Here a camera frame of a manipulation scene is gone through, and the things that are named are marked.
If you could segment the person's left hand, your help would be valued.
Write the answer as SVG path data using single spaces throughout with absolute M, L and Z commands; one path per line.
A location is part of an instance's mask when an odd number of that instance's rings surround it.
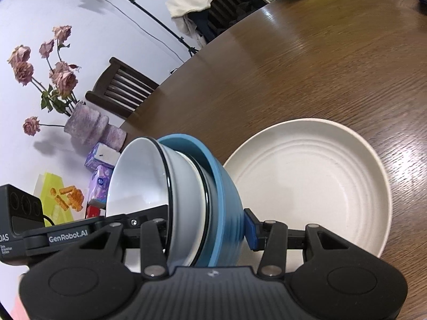
M 11 317 L 14 320 L 29 320 L 29 316 L 25 307 L 22 304 L 21 298 L 19 296 L 19 291 L 17 291 L 16 296 L 14 298 L 14 305 L 11 310 Z

